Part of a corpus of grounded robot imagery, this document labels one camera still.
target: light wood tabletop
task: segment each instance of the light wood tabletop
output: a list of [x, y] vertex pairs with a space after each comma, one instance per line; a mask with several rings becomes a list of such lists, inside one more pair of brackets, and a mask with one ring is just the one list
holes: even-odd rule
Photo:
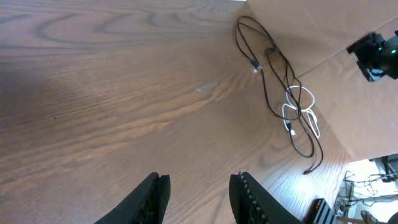
[[334, 202], [346, 152], [315, 109], [325, 161], [302, 175], [312, 160], [233, 42], [245, 2], [1, 0], [0, 12], [1, 223], [93, 223], [151, 172], [171, 178], [164, 223], [234, 223], [239, 170], [296, 217]]

